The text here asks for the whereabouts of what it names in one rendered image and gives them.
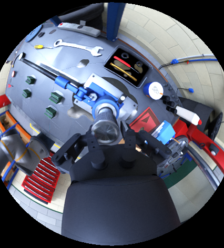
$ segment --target red handle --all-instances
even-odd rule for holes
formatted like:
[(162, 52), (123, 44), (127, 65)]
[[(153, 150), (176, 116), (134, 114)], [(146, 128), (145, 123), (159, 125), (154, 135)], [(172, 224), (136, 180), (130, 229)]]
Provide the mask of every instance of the red handle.
[(126, 63), (125, 61), (123, 61), (122, 59), (114, 56), (115, 59), (117, 59), (118, 61), (122, 62), (125, 66), (128, 66), (129, 68), (131, 68), (130, 64)]

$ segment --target metal table surface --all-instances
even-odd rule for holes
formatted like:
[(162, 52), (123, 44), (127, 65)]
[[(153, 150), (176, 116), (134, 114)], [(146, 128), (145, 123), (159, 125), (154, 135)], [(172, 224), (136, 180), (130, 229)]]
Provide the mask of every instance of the metal table surface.
[[(76, 78), (80, 84), (84, 84), (90, 75), (95, 73), (118, 87), (121, 91), (128, 91), (136, 99), (138, 111), (133, 118), (126, 121), (127, 123), (133, 122), (148, 107), (152, 109), (160, 123), (166, 120), (173, 125), (178, 119), (178, 116), (166, 110), (166, 105), (163, 104), (162, 100), (153, 100), (144, 95), (142, 89), (145, 84), (157, 81), (163, 85), (167, 82), (167, 79), (159, 73), (153, 63), (147, 58), (149, 57), (148, 53), (148, 56), (144, 56), (139, 52), (139, 50), (143, 50), (142, 48), (131, 47), (120, 39), (110, 42), (106, 39), (106, 34), (104, 33), (101, 33), (100, 36), (95, 38), (74, 31), (59, 29), (50, 23), (43, 23), (42, 26), (41, 32), (45, 33), (44, 36), (36, 36), (29, 42), (23, 41), (17, 55), (24, 52), (26, 54), (25, 59), (33, 63), (40, 61), (43, 64), (55, 67)], [(102, 54), (101, 56), (94, 57), (89, 51), (83, 49), (66, 46), (54, 47), (53, 44), (58, 39), (62, 39), (64, 42), (90, 47), (101, 46), (104, 50), (99, 51)], [(35, 49), (34, 46), (39, 44), (52, 47), (53, 49)], [(132, 86), (123, 78), (104, 67), (106, 61), (117, 48), (128, 51), (149, 67), (145, 77), (140, 82), (140, 88)], [(78, 64), (83, 59), (89, 60), (89, 63), (87, 66), (80, 68)], [(16, 76), (12, 78), (13, 71), (16, 72)], [(34, 75), (36, 80), (34, 84), (29, 85), (25, 81), (27, 80), (27, 76), (31, 75)], [(72, 135), (76, 133), (85, 134), (90, 125), (93, 124), (92, 117), (88, 118), (86, 115), (81, 115), (80, 117), (73, 118), (67, 114), (69, 109), (75, 107), (73, 92), (61, 88), (50, 78), (19, 60), (15, 61), (14, 68), (11, 67), (7, 84), (11, 84), (13, 87), (6, 87), (6, 95), (21, 115), (39, 131), (61, 146)], [(22, 96), (23, 90), (27, 88), (32, 92), (30, 98), (24, 98)], [(174, 95), (178, 99), (174, 91), (169, 91), (168, 87), (163, 88), (164, 95)], [(49, 100), (51, 92), (55, 90), (58, 90), (64, 95), (64, 101), (61, 104), (55, 105)], [(46, 108), (49, 106), (57, 110), (57, 116), (53, 119), (49, 119), (44, 115)], [(122, 135), (110, 145), (119, 143), (121, 139)]]

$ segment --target light blue box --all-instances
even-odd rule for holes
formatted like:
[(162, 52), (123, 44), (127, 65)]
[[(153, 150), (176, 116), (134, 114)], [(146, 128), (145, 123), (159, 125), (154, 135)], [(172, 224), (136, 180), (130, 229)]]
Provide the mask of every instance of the light blue box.
[(171, 124), (164, 120), (151, 135), (163, 144), (166, 144), (171, 138), (175, 137), (175, 134)]

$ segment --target green block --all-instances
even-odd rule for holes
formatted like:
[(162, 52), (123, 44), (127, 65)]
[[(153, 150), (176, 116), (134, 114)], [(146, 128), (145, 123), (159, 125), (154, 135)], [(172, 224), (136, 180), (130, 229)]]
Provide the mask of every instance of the green block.
[(30, 92), (28, 89), (24, 89), (24, 90), (23, 90), (23, 96), (24, 96), (25, 98), (28, 98), (28, 97), (31, 96), (31, 92)]
[(26, 83), (28, 83), (29, 85), (32, 85), (34, 84), (34, 82), (35, 82), (35, 78), (31, 76), (27, 77)]
[(52, 119), (55, 117), (57, 111), (54, 110), (51, 107), (46, 108), (46, 112), (44, 113), (49, 119)]
[(58, 104), (58, 103), (61, 102), (62, 96), (59, 95), (59, 94), (56, 93), (56, 92), (53, 92), (53, 93), (51, 93), (51, 96), (50, 96), (49, 100), (51, 100), (51, 101), (54, 102), (55, 104)]

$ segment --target red screwdriver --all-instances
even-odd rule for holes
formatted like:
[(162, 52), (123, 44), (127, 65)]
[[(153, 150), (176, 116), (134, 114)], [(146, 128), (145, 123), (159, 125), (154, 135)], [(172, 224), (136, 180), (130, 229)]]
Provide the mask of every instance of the red screwdriver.
[(114, 58), (117, 59), (118, 61), (122, 62), (125, 66), (127, 66), (127, 67), (133, 69), (133, 68), (131, 67), (130, 64), (126, 63), (126, 62), (123, 61), (122, 59), (120, 59), (120, 58), (118, 58), (118, 57), (116, 57), (116, 56), (114, 56)]

